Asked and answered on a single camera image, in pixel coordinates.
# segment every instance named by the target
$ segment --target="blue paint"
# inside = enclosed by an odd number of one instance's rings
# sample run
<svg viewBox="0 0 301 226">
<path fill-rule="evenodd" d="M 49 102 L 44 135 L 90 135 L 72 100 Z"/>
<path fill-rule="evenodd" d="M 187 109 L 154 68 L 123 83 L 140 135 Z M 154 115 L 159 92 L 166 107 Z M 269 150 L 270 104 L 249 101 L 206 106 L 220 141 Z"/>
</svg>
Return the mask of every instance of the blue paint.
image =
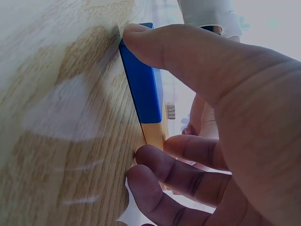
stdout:
<svg viewBox="0 0 301 226">
<path fill-rule="evenodd" d="M 152 23 L 142 25 L 153 28 Z M 123 40 L 119 45 L 119 51 L 140 123 L 161 122 L 163 89 L 160 70 L 138 60 L 127 49 Z"/>
</svg>

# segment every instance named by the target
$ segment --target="wooden block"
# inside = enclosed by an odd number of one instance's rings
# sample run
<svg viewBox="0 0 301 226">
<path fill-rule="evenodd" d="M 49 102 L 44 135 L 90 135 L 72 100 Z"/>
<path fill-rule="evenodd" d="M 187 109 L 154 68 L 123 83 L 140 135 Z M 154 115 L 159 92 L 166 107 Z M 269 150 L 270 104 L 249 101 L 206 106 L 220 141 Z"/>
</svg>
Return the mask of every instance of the wooden block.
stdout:
<svg viewBox="0 0 301 226">
<path fill-rule="evenodd" d="M 152 23 L 143 25 L 153 28 Z M 119 50 L 146 143 L 163 150 L 168 128 L 160 70 L 138 60 L 123 40 Z"/>
<path fill-rule="evenodd" d="M 162 122 L 149 124 L 141 123 L 141 127 L 146 143 L 163 150 L 164 142 L 169 137 L 165 105 L 163 105 Z"/>
</svg>

